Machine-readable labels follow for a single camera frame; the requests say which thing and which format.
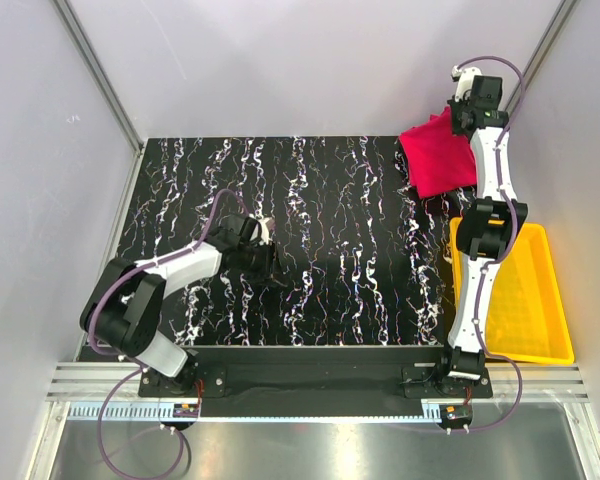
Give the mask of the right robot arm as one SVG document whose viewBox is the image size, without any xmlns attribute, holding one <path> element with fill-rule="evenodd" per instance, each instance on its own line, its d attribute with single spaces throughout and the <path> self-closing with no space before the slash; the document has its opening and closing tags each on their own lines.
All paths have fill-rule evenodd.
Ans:
<svg viewBox="0 0 600 480">
<path fill-rule="evenodd" d="M 509 115 L 500 109 L 502 79 L 480 69 L 456 69 L 456 92 L 449 101 L 452 133 L 467 139 L 473 152 L 477 197 L 455 234 L 463 266 L 459 305 L 443 356 L 436 388 L 461 396 L 478 387 L 486 373 L 486 323 L 500 265 L 511 252 L 528 215 L 517 201 L 509 171 Z"/>
</svg>

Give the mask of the pink t shirt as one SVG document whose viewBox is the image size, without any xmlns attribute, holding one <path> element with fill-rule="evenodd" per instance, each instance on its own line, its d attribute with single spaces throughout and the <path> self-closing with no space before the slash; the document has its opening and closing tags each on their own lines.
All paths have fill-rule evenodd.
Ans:
<svg viewBox="0 0 600 480">
<path fill-rule="evenodd" d="M 452 133 L 449 106 L 426 123 L 401 133 L 399 142 L 407 159 L 409 182 L 421 199 L 477 183 L 473 152 L 466 137 Z"/>
</svg>

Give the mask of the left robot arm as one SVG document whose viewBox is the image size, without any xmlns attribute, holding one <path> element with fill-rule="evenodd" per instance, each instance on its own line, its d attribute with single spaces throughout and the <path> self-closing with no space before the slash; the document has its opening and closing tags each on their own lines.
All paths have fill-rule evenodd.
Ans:
<svg viewBox="0 0 600 480">
<path fill-rule="evenodd" d="M 103 270 L 80 316 L 93 348 L 103 342 L 157 376 L 169 395 L 203 384 L 197 355 L 159 331 L 164 299 L 184 287 L 235 270 L 273 283 L 279 271 L 271 217 L 231 215 L 199 239 L 155 260 L 114 258 Z"/>
</svg>

